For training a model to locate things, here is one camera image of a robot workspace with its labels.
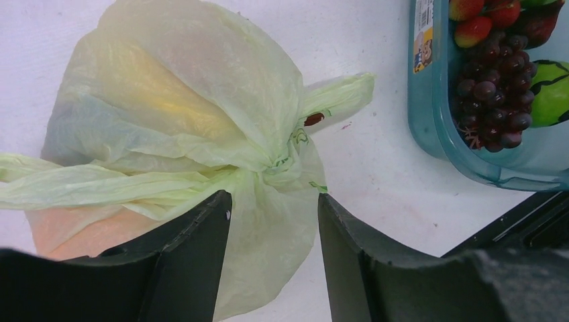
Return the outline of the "light green plastic bag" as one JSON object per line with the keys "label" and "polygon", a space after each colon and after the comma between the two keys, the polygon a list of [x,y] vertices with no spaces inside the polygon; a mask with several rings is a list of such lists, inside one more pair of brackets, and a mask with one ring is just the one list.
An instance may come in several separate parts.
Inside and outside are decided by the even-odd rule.
{"label": "light green plastic bag", "polygon": [[374,75],[306,87],[251,21],[206,1],[116,1],[76,44],[39,158],[1,155],[1,208],[42,255],[149,232],[232,197],[215,321],[274,300],[311,251],[327,192],[306,127],[368,105]]}

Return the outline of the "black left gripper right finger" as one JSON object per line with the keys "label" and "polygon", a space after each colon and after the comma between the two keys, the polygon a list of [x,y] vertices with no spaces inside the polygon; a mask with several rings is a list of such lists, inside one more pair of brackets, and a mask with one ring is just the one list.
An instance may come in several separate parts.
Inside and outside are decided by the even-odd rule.
{"label": "black left gripper right finger", "polygon": [[334,321],[567,321],[568,248],[489,248],[435,257],[319,197]]}

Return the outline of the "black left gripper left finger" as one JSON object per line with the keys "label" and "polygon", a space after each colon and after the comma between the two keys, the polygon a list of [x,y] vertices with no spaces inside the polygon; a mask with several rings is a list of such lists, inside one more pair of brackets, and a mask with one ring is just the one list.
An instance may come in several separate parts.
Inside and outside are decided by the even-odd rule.
{"label": "black left gripper left finger", "polygon": [[212,321],[231,219],[218,191],[95,257],[1,250],[2,321]]}

